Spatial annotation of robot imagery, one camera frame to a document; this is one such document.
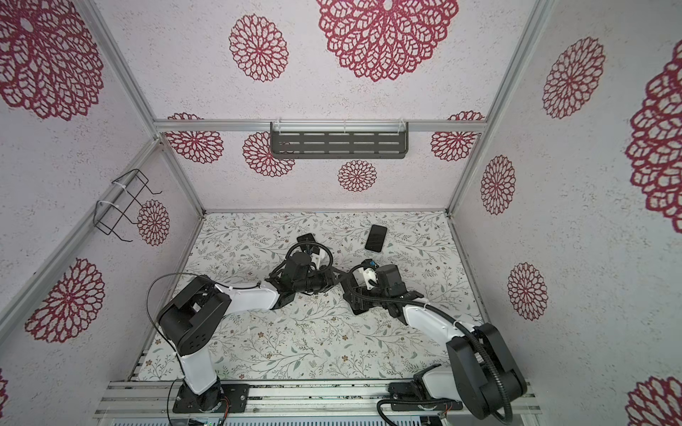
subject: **wire rack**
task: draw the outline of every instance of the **wire rack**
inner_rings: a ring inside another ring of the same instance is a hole
[[[142,183],[142,186],[140,187],[140,189],[138,189],[137,192],[135,192],[133,194],[130,191],[129,186],[131,186],[133,184],[133,182],[135,182],[135,179],[137,179],[137,181]],[[130,170],[129,172],[124,173],[123,175],[121,175],[121,176],[117,177],[116,179],[114,179],[113,181],[111,181],[111,183],[112,183],[112,185],[117,185],[117,186],[121,187],[121,189],[123,191],[121,191],[121,193],[114,199],[113,202],[106,201],[106,200],[98,200],[95,203],[95,212],[93,213],[93,216],[92,216],[92,222],[93,222],[93,225],[97,229],[102,231],[105,235],[114,234],[116,237],[119,238],[119,240],[125,241],[126,243],[131,243],[132,240],[127,240],[127,239],[121,237],[121,235],[119,235],[118,232],[116,232],[116,230],[115,230],[116,226],[119,224],[119,222],[123,218],[126,218],[131,224],[137,225],[137,222],[134,222],[132,219],[130,219],[130,217],[128,217],[128,210],[130,209],[130,206],[132,206],[135,203],[137,203],[140,206],[140,208],[143,206],[142,203],[138,200],[138,197],[140,196],[140,194],[142,193],[142,191],[144,189],[149,191],[149,193],[152,195],[161,194],[163,191],[159,191],[159,192],[152,191],[151,188],[147,185],[149,183],[149,178],[147,176],[145,176],[145,174],[142,173],[142,170],[140,170],[138,168],[134,168],[134,169]],[[121,195],[123,195],[123,193],[127,193],[128,195],[130,195],[131,200],[128,203],[128,205],[125,206],[125,208],[121,210],[121,207],[118,204],[116,204],[116,201],[121,197]],[[116,219],[116,222],[112,226],[109,226],[103,222],[104,216],[106,216],[106,214],[109,212],[110,209],[116,209],[121,214],[121,215],[119,215],[119,217]]]

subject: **black cable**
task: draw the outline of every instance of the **black cable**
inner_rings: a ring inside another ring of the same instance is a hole
[[[359,264],[359,265],[356,265],[353,268],[351,268],[351,270],[348,272],[349,277],[353,272],[355,272],[356,270],[358,270],[360,268],[370,268],[370,269],[376,270],[376,267],[374,267],[370,264]],[[478,338],[476,338],[476,336],[474,336],[464,325],[455,321],[454,318],[452,318],[450,315],[446,314],[445,312],[441,311],[437,307],[431,306],[431,305],[423,303],[423,302],[408,301],[408,300],[403,300],[403,299],[389,299],[389,298],[385,298],[385,297],[365,296],[363,294],[356,292],[355,289],[351,288],[350,286],[349,286],[349,291],[353,296],[357,297],[358,299],[365,300],[368,302],[399,303],[401,305],[412,305],[412,306],[423,307],[425,309],[428,309],[428,310],[433,311],[436,314],[440,315],[441,317],[446,319],[446,321],[448,321],[450,324],[453,324],[455,327],[457,327],[458,330],[462,331],[466,340],[470,344],[473,345],[474,349],[476,349],[476,351],[478,353],[481,354],[481,358],[483,358],[483,362],[488,367],[488,370],[490,370],[490,373],[492,374],[493,380],[495,381],[495,386],[497,387],[497,391],[499,392],[500,398],[502,399],[502,405],[503,405],[504,410],[505,410],[504,416],[501,416],[495,410],[492,411],[492,415],[504,425],[509,425],[512,423],[512,419],[514,417],[514,414],[512,413],[512,405],[511,405],[512,403],[509,400],[509,395],[507,394],[507,390],[505,389],[504,384],[502,383],[502,379],[500,378],[500,373],[497,371],[495,364],[492,362],[490,355],[486,352],[486,349],[483,347],[481,342],[478,341]],[[391,402],[390,399],[382,399],[381,401]],[[379,412],[379,414],[388,423],[388,420],[382,415],[382,413]]]
[[[327,253],[327,256],[329,256],[329,263],[326,264],[325,267],[320,268],[317,271],[318,273],[322,273],[325,269],[331,268],[332,264],[334,263],[334,256],[331,255],[331,250],[326,245],[323,245],[320,243],[315,243],[314,241],[303,241],[303,242],[296,243],[296,244],[292,245],[291,248],[289,249],[289,251],[286,253],[286,256],[284,257],[284,261],[286,262],[286,260],[289,259],[289,256],[291,256],[291,254],[294,252],[294,250],[296,250],[298,247],[301,247],[302,245],[311,245],[313,247],[319,247],[322,250],[324,250],[325,253]],[[283,265],[280,264],[280,266],[275,268],[275,271],[278,271],[281,266],[283,266]]]
[[[168,417],[168,426],[173,426],[173,424],[171,423],[171,418],[170,418],[171,417],[171,409],[168,408],[168,406],[171,404],[171,392],[170,391],[173,389],[173,385],[178,380],[180,380],[180,379],[173,380],[173,383],[171,383],[170,384],[171,386],[168,388],[168,399],[166,399],[166,416]]]
[[[168,340],[168,339],[166,338],[166,336],[164,336],[163,333],[161,333],[161,330],[156,326],[156,323],[154,322],[154,320],[151,319],[151,315],[149,314],[149,294],[151,293],[151,288],[154,287],[154,284],[156,284],[156,282],[157,282],[158,280],[160,280],[160,279],[162,279],[162,278],[165,278],[165,277],[170,277],[170,276],[172,276],[172,275],[192,275],[192,276],[194,276],[194,277],[201,277],[201,275],[195,274],[195,273],[191,273],[191,272],[172,272],[172,273],[167,273],[167,274],[161,275],[159,278],[155,279],[155,280],[151,283],[151,285],[149,286],[149,288],[147,289],[147,298],[146,298],[146,300],[145,300],[145,310],[147,311],[147,318],[149,319],[149,322],[150,322],[151,325],[154,327],[154,329],[156,330],[156,332],[159,333],[159,335],[161,335],[161,337],[163,338],[163,340],[165,340],[166,343],[167,343],[171,348],[175,348],[175,346],[172,345],[171,341]],[[220,284],[221,286],[225,286],[225,284],[219,283],[219,282],[214,281],[214,280],[212,280],[212,279],[210,279],[210,278],[206,278],[206,277],[202,277],[202,278],[203,278],[203,279],[206,279],[206,280],[208,280],[208,281],[210,281],[210,282],[212,282],[212,283],[214,283],[214,284]],[[260,286],[260,284],[256,284],[255,286],[252,286],[252,287],[244,287],[244,288],[237,288],[237,287],[235,287],[235,288],[238,289],[238,290],[249,290],[249,289],[251,289],[251,288],[256,288],[256,287],[259,287],[259,286]]]
[[[455,402],[452,399],[449,398],[440,398],[440,399],[431,399],[429,401],[421,400],[421,401],[399,401],[397,399],[380,399],[376,403],[376,411],[379,413],[379,416],[389,425],[389,426],[398,426],[394,422],[391,421],[388,417],[386,417],[386,414],[381,410],[381,406],[384,404],[408,404],[411,406],[420,406],[422,404],[447,404],[449,402]]]
[[[469,341],[469,343],[473,344],[474,349],[476,349],[476,351],[481,354],[483,362],[488,366],[488,370],[490,370],[490,373],[492,374],[492,379],[495,381],[495,386],[497,386],[497,392],[500,394],[500,397],[502,398],[502,406],[505,409],[505,415],[501,416],[500,413],[498,413],[496,410],[492,410],[492,415],[497,420],[499,420],[503,425],[511,425],[512,420],[514,419],[514,413],[512,413],[511,405],[512,402],[509,400],[509,395],[507,394],[507,390],[505,389],[504,384],[502,384],[500,373],[497,371],[495,364],[492,363],[490,355],[483,347],[483,345],[481,345],[481,342],[478,341],[476,336],[474,336],[469,330],[467,330],[465,326],[463,326],[459,322],[456,322],[455,327],[457,327],[459,331],[464,333],[464,337]]]
[[[360,268],[370,268],[376,270],[376,267],[369,265],[369,264],[359,264],[351,268],[351,270],[348,272],[349,276],[353,272],[357,271]],[[419,306],[419,307],[425,307],[426,309],[435,312],[436,314],[442,316],[445,318],[447,321],[450,322],[450,324],[454,324],[455,319],[452,318],[450,315],[446,314],[445,312],[441,311],[437,307],[433,305],[429,305],[424,302],[416,302],[416,301],[408,301],[404,299],[389,299],[387,297],[375,297],[375,296],[365,296],[364,294],[360,294],[356,292],[354,289],[350,289],[351,294],[355,297],[357,297],[360,300],[364,300],[367,302],[376,302],[376,303],[399,303],[401,305],[411,305],[411,306]]]

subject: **black wire holder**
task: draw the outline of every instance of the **black wire holder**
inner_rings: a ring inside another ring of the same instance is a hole
[[[278,159],[405,158],[408,123],[397,132],[281,132],[270,123],[270,151]]]
[[[128,183],[127,183],[127,184],[121,183],[121,180],[123,180],[123,179],[125,179],[126,177],[128,177],[131,173],[134,173],[134,174],[130,177],[130,180],[128,180]],[[140,187],[140,189],[139,189],[135,194],[133,194],[132,192],[130,192],[130,191],[128,190],[128,186],[133,182],[133,180],[134,180],[135,178],[137,178],[137,179],[142,183],[142,186]],[[141,193],[145,188],[147,188],[147,190],[148,190],[152,195],[161,194],[163,191],[159,191],[159,192],[154,192],[154,191],[152,191],[151,188],[149,188],[149,186],[147,186],[147,184],[149,183],[149,178],[148,178],[147,176],[145,176],[145,174],[142,173],[142,170],[140,170],[140,169],[138,169],[138,168],[134,168],[134,169],[132,169],[132,170],[130,170],[130,171],[128,171],[128,172],[122,174],[121,176],[119,176],[119,177],[117,177],[116,179],[114,179],[113,181],[111,181],[111,183],[112,183],[112,185],[118,185],[119,187],[121,187],[121,188],[123,189],[123,191],[119,192],[119,194],[116,196],[116,198],[114,198],[113,201],[98,200],[98,201],[95,203],[95,213],[94,213],[93,216],[92,216],[92,223],[93,223],[93,225],[94,225],[97,229],[99,229],[100,231],[102,231],[105,235],[114,234],[116,237],[119,237],[119,240],[125,241],[126,243],[131,243],[132,240],[127,240],[127,239],[121,237],[121,236],[118,235],[118,233],[114,230],[114,228],[116,228],[116,225],[118,225],[119,222],[121,221],[121,219],[123,219],[123,218],[126,218],[131,224],[137,225],[137,222],[133,222],[133,221],[128,217],[128,215],[127,215],[126,213],[128,212],[128,209],[130,208],[130,206],[132,206],[133,203],[135,203],[135,202],[136,202],[137,204],[140,205],[140,208],[142,207],[142,203],[137,199],[137,197],[140,195],[140,193]],[[130,195],[130,196],[132,197],[132,200],[128,203],[128,206],[126,206],[123,210],[121,210],[121,209],[119,208],[119,206],[116,205],[116,201],[119,199],[119,197],[120,197],[121,195],[123,195],[124,192],[128,193],[128,195]],[[99,208],[100,204],[107,204],[107,207],[105,208],[104,212],[98,217],[98,208]],[[106,214],[109,212],[109,209],[111,209],[112,207],[113,207],[114,209],[118,210],[118,211],[120,212],[121,215],[119,216],[119,218],[118,218],[118,219],[116,220],[116,222],[114,223],[114,226],[111,226],[111,227],[110,227],[109,225],[105,224],[105,223],[102,221],[102,219],[104,219],[104,216],[106,216]]]

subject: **aluminum frame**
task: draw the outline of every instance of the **aluminum frame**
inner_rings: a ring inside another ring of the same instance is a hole
[[[138,113],[143,125],[145,126],[147,133],[149,133],[152,138],[163,139],[162,135],[157,132],[154,126],[154,115],[151,107],[149,106],[149,103],[140,89],[140,86],[137,84],[132,71],[125,62],[123,54],[116,44],[111,31],[109,31],[109,27],[104,21],[104,18],[97,8],[94,0],[74,0],[74,6],[76,6],[76,10],[78,10],[78,13],[87,24],[93,39],[97,43],[100,52],[102,53],[102,56],[104,56],[107,63],[114,71],[114,75],[121,83],[123,91],[125,91],[125,94],[132,102],[132,105],[135,111]],[[163,143],[168,146],[167,140],[165,140]],[[197,213],[199,215],[203,215],[203,205],[201,204],[194,187],[190,183],[189,179],[187,179],[185,172],[178,163],[177,158],[169,159],[172,164],[170,169],[180,184],[182,190],[187,195]]]
[[[487,121],[455,120],[154,120],[157,132],[483,132]]]
[[[460,257],[460,260],[462,261],[462,266],[464,267],[464,273],[466,274],[466,278],[469,281],[469,286],[471,287],[471,292],[473,293],[474,299],[476,299],[476,304],[478,305],[478,310],[481,312],[481,318],[483,319],[484,322],[490,322],[490,315],[488,315],[488,310],[486,309],[485,304],[483,303],[483,298],[481,297],[481,291],[478,288],[478,285],[476,284],[475,278],[473,276],[473,270],[471,269],[471,265],[469,264],[469,259],[464,251],[464,246],[462,245],[462,241],[460,241],[459,235],[457,235],[457,230],[455,229],[455,223],[450,219],[449,217],[446,217],[447,220],[447,225],[450,227],[450,234],[452,235],[452,239],[455,241],[455,247],[457,247],[457,254]]]
[[[142,167],[152,154],[159,149],[159,144],[152,139],[137,153],[135,158],[125,167],[124,172]],[[133,174],[126,176],[121,182],[128,185],[133,179]],[[124,189],[118,185],[109,185],[107,190],[98,198],[108,202],[115,202]],[[40,268],[29,278],[8,305],[0,312],[0,346],[5,343],[11,332],[20,326],[31,315],[35,306],[45,298],[50,289],[59,280],[64,271],[73,261],[73,254],[83,245],[87,237],[95,229],[93,214],[95,202],[85,212],[85,215],[71,229],[71,232],[60,242],[50,256],[40,265]],[[108,209],[100,209],[96,219],[101,219]]]
[[[199,220],[196,221],[196,225],[194,225],[194,229],[192,231],[192,236],[190,239],[187,241],[187,244],[185,244],[185,248],[182,250],[182,255],[180,255],[180,260],[177,263],[177,266],[175,267],[175,272],[184,272],[185,271],[185,266],[187,266],[187,262],[190,259],[190,252],[194,248],[194,244],[196,242],[196,239],[199,237],[199,232],[201,232],[201,228],[204,225],[204,218],[200,217]],[[177,283],[180,281],[180,278],[182,275],[173,275],[168,277],[168,288],[166,289],[166,292],[161,296],[159,299],[159,303],[156,307],[151,309],[151,312],[158,312],[161,306],[165,305],[168,303],[171,298],[173,297],[173,290],[177,287]],[[154,335],[156,334],[156,329],[151,327],[147,331],[147,337],[145,338],[145,344],[140,350],[140,354],[138,355],[137,359],[134,361],[135,364],[133,364],[132,368],[130,369],[130,374],[128,375],[128,381],[130,381],[130,378],[132,376],[135,376],[138,372],[138,368],[140,367],[139,360],[142,359],[143,356],[147,355],[147,349],[151,346],[151,343],[153,341]]]
[[[556,0],[536,0],[535,5],[533,6],[530,18],[526,23],[526,27],[519,39],[514,55],[511,57],[507,71],[505,72],[502,84],[495,95],[492,108],[488,113],[488,126],[474,144],[469,159],[464,167],[464,171],[462,172],[462,177],[460,177],[459,182],[457,182],[455,192],[448,204],[448,216],[451,218],[462,204],[462,197],[469,188],[469,185],[473,180],[473,175],[483,160],[488,145],[499,127],[501,118],[509,107],[512,95],[521,81],[523,71],[525,71],[530,63],[531,56],[533,56],[533,52],[537,46],[537,41],[547,24],[547,20],[552,13],[552,8],[555,3]]]
[[[342,380],[222,380],[223,384],[252,385],[244,413],[230,414],[231,418],[270,416],[376,416],[376,402],[389,397],[387,386],[394,382],[408,382],[409,379],[342,379]],[[111,382],[93,415],[97,419],[158,418],[166,414],[168,390],[170,404],[177,396],[179,381],[173,382]],[[534,390],[512,401],[512,410],[517,415],[541,414]],[[390,406],[384,407],[392,416],[438,415],[437,411],[405,411],[393,413]],[[187,414],[169,413],[170,417],[186,419]],[[471,415],[464,408],[451,411],[453,416]],[[222,418],[222,413],[201,414],[201,418]]]

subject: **black mounting plate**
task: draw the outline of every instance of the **black mounting plate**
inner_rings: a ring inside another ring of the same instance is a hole
[[[221,384],[220,386],[228,401],[230,401],[230,409],[228,412],[244,412],[246,409],[246,402],[249,399],[249,388],[251,386],[248,384]],[[216,409],[216,412],[225,411],[225,406],[223,404],[224,402],[220,404]],[[173,404],[173,412],[176,414],[201,413],[196,407],[194,394],[186,383],[183,383],[182,386],[180,386],[177,398],[175,399],[175,404]]]
[[[400,401],[419,401],[421,398],[415,395],[412,382],[394,382],[388,385],[388,391],[391,398],[396,400],[391,402],[391,410],[393,411],[415,411],[415,404],[401,404]],[[422,410],[432,411],[460,411],[464,405],[460,401],[453,401],[451,403],[443,404],[422,404],[416,406]]]

